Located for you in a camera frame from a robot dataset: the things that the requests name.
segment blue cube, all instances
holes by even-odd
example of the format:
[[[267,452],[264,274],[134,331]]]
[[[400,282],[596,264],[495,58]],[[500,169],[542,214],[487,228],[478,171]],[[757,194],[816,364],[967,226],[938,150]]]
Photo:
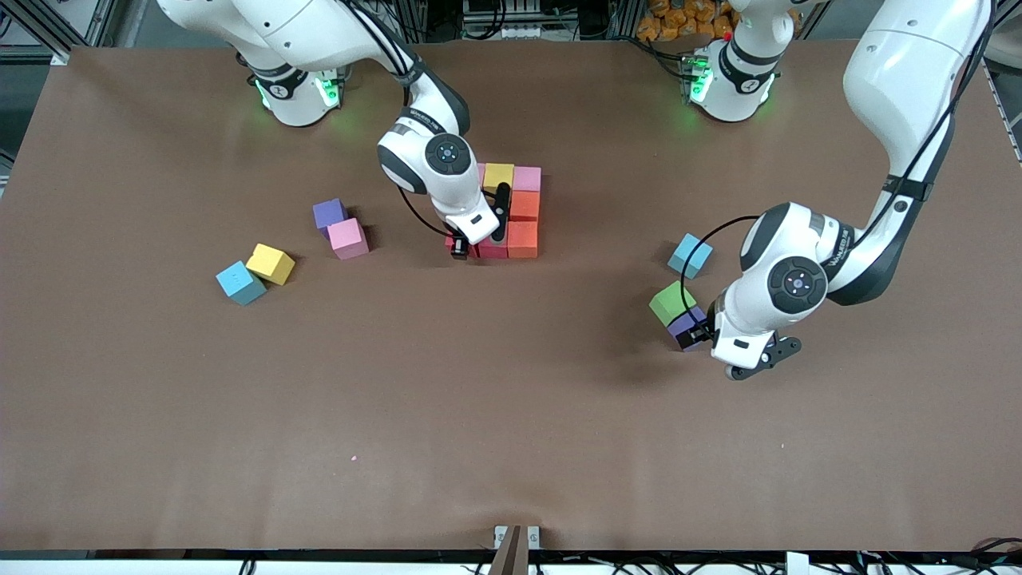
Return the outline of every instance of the blue cube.
[[[685,266],[685,259],[689,256],[689,253],[692,253],[692,250],[695,249],[698,244],[698,237],[692,235],[691,233],[686,233],[685,239],[682,239],[682,242],[678,244],[678,248],[675,249],[675,253],[670,255],[670,260],[667,261],[670,269],[677,271],[678,273],[684,273],[685,277],[688,277],[689,279],[695,279],[696,274],[699,273],[703,263],[706,262],[706,257],[709,257],[710,252],[713,251],[713,248],[709,246],[709,243],[699,245],[699,248],[696,249],[696,252],[692,255],[692,259],[689,260],[689,268],[683,271],[682,268]]]
[[[243,306],[266,294],[266,285],[241,261],[234,261],[231,267],[218,273],[217,281],[228,298]]]
[[[333,224],[340,223],[347,219],[347,209],[340,199],[330,199],[313,205],[313,217],[316,219],[316,229],[320,230],[323,237],[330,239],[326,233],[326,228]]]

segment cube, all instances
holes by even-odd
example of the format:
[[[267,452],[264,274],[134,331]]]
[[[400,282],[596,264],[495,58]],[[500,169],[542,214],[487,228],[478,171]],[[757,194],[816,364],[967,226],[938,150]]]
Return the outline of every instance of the cube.
[[[507,183],[514,189],[514,164],[486,163],[486,171],[482,175],[482,189],[494,193],[501,183]]]
[[[362,255],[369,252],[369,242],[366,232],[359,225],[358,218],[349,218],[342,222],[331,224],[326,228],[330,239],[330,248],[341,259]]]
[[[540,175],[542,170],[528,165],[514,166],[514,185],[511,188],[515,191],[540,191]]]
[[[220,282],[220,287],[228,298],[243,306],[266,294],[266,285],[263,285],[260,278],[252,275],[240,260],[234,261],[231,267],[218,273],[217,281]]]
[[[522,259],[540,255],[539,222],[508,222],[508,257]]]
[[[512,222],[537,222],[540,220],[540,192],[514,190],[511,192]]]
[[[454,246],[454,237],[451,237],[450,235],[447,236],[447,239],[444,241],[444,245],[448,248],[448,252],[450,252],[451,251],[451,247]],[[468,246],[468,255],[470,257],[478,257],[479,256],[479,246],[478,245],[469,245]]]
[[[500,241],[494,241],[494,237],[490,236],[482,241],[480,241],[476,248],[479,250],[479,257],[483,259],[506,259],[508,258],[508,234],[507,231],[504,232],[504,238]]]
[[[267,281],[283,285],[294,269],[294,259],[276,247],[257,243],[252,249],[252,256],[248,257],[245,267]]]
[[[710,252],[713,250],[713,248],[709,246],[709,243],[703,243],[702,245],[699,245],[698,249],[696,249],[696,245],[698,244],[698,237],[692,235],[691,233],[686,233],[685,238],[682,239],[682,242],[678,244],[678,248],[675,249],[675,253],[670,255],[670,260],[667,261],[670,269],[677,271],[678,273],[684,273],[685,277],[688,277],[689,279],[694,279],[696,274],[699,273],[699,270],[702,269],[703,263],[706,262],[706,257],[708,257]],[[689,256],[689,253],[692,253],[693,249],[695,249],[696,252],[692,255],[692,259],[689,260],[688,269],[683,271],[682,268],[685,266],[685,259]]]
[[[670,326],[670,323],[678,320],[678,317],[685,314],[687,307],[695,307],[696,299],[685,290],[685,302],[682,302],[682,282],[675,281],[664,287],[653,300],[649,302],[650,309],[656,315],[657,320],[663,327]]]
[[[313,205],[313,218],[316,220],[316,229],[320,230],[323,237],[329,239],[326,228],[337,222],[347,219],[347,209],[340,199],[334,198]]]
[[[692,316],[696,317],[696,322],[700,324],[706,322],[706,315],[703,314],[703,310],[699,309],[699,306],[692,308]],[[691,330],[696,327],[695,323],[692,322],[692,316],[689,316],[687,313],[683,314],[678,320],[671,322],[670,326],[667,326],[667,333],[675,338],[682,351],[692,351],[702,343],[695,342],[692,339]]]

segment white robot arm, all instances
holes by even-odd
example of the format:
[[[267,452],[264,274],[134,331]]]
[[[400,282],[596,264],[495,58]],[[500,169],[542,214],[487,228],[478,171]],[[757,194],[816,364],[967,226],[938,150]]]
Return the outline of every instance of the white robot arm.
[[[730,43],[707,47],[711,81],[702,83],[701,99],[693,94],[726,121],[747,117],[765,99],[791,40],[786,10],[806,1],[732,3],[744,9],[743,21]],[[991,0],[887,0],[881,7],[851,57],[844,91],[887,150],[890,173],[865,229],[791,202],[756,220],[742,245],[742,277],[708,310],[711,353],[729,377],[773,368],[781,360],[773,353],[776,332],[824,298],[847,306],[884,292],[950,144],[951,92],[979,64],[991,8]],[[960,75],[967,58],[971,69]]]
[[[467,104],[354,0],[157,2],[182,28],[234,46],[264,104],[289,126],[308,126],[337,107],[338,69],[375,59],[411,96],[377,145],[383,172],[402,189],[429,194],[440,219],[470,243],[499,226],[462,137],[469,129]]]

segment yellow cube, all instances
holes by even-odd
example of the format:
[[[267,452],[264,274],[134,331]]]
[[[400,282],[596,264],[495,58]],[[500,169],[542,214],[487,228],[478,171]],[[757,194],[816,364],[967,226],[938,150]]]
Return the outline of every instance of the yellow cube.
[[[482,189],[494,193],[502,182],[507,182],[514,189],[514,163],[486,163],[486,171],[482,175]]]
[[[256,275],[273,281],[277,285],[283,285],[287,281],[287,276],[294,269],[294,259],[290,255],[263,243],[257,243],[252,250],[252,256],[248,257],[245,267]]]

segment green cube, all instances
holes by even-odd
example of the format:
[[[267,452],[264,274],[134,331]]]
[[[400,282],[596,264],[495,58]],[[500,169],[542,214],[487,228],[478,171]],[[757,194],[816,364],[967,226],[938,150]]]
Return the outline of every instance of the green cube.
[[[664,287],[659,294],[653,296],[653,301],[649,303],[649,309],[653,310],[660,324],[666,328],[670,323],[678,320],[678,317],[685,314],[686,309],[696,307],[696,299],[685,291],[685,302],[682,302],[682,282],[676,281]]]

